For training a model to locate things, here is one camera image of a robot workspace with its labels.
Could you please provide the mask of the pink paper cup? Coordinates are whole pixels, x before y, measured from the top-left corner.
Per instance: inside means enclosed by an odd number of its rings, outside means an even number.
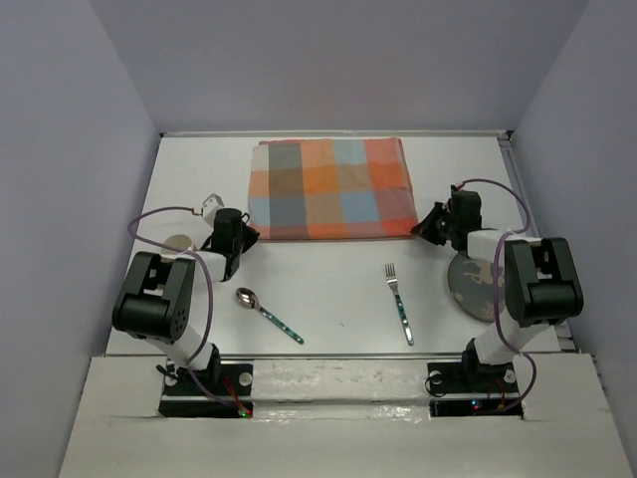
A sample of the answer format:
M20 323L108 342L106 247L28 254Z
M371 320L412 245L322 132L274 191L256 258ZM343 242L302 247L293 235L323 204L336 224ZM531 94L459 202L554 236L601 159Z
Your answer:
M162 254L176 255L185 250L193 250L192 239L184 234L175 234L166 238L161 247Z

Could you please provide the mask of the spoon with teal handle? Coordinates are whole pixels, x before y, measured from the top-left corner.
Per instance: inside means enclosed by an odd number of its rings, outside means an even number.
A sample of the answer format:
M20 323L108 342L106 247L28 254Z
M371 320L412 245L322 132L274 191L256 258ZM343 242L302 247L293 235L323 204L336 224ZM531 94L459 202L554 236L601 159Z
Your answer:
M238 288L235 292L235 296L237 302L242 307L244 307L245 309L257 311L297 344L303 345L305 343L305 340L302 336L300 336L297 332L295 332L292 328L290 328L269 310L264 308L261 305L258 296L252 290L248 288Z

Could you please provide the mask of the fork with teal handle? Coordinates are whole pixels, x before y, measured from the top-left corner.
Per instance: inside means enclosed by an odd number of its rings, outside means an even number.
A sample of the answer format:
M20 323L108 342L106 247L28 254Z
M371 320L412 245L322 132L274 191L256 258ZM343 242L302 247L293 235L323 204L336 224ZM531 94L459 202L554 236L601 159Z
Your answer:
M413 347L414 346L413 333L409 324L409 320L404 308L402 298L400 296L399 287L398 287L398 279L397 279L394 264L393 263L385 264L384 273L385 273L386 284L388 285L394 298L394 302L397 308L397 312L399 315L399 319L400 319L400 323L402 326L406 343L409 347Z

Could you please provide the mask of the dark plate with deer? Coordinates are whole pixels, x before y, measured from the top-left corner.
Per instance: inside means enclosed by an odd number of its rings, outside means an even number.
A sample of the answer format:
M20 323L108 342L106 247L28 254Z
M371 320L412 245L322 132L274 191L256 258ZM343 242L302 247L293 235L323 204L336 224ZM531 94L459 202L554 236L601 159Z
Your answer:
M474 320L492 323L495 320L492 264L457 253L447 268L449 292L462 309Z

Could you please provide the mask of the orange checkered cloth placemat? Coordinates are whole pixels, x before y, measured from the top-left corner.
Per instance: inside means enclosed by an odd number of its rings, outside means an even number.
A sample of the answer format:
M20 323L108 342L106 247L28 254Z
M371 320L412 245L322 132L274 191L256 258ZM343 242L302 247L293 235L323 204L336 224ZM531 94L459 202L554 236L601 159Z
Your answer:
M400 138L262 141L248 207L268 241L399 238L417 223Z

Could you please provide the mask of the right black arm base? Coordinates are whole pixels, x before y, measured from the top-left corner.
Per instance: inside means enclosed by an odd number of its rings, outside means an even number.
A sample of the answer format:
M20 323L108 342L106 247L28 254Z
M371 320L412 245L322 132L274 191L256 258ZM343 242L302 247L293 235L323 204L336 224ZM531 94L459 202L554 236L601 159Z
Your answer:
M524 416L511 363L469 370L460 361L434 361L427 371L432 417Z

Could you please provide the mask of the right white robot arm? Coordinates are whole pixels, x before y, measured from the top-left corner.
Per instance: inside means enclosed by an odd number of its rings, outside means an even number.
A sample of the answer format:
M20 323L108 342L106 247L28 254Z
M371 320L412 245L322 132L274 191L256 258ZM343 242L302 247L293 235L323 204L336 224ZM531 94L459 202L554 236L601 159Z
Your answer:
M485 262L492 281L493 324L468 342L460 360L429 364L428 392L442 397L516 391L515 357L538 334L582 312L583 293L568 242L484 227L482 198L463 184L452 186L450 198L435 203L411 232Z

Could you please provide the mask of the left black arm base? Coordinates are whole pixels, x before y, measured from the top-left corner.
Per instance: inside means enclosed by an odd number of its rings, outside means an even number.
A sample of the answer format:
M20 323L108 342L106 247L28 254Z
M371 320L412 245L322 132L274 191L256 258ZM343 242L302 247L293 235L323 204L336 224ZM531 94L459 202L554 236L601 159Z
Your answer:
M222 362L217 381L202 370L196 375L206 388L202 390L183 367L172 361L158 364L162 374L162 391L158 414L164 418L252 418L253 364Z

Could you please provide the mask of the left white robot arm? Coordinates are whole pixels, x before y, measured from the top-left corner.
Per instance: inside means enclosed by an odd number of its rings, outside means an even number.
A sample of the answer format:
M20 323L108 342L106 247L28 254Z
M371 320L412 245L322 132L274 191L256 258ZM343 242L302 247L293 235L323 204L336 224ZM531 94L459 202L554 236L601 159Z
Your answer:
M186 379L197 392L213 400L220 381L218 348L208 341L213 324L215 283L230 281L241 257L258 241L260 233L248 224L250 215L222 207L212 217L211 234L198 249L167 245L175 254L164 259L158 253L134 255L112 308L112 327L145 341L168 356L177 368L176 381ZM194 285L203 278L207 294L204 332L190 324Z

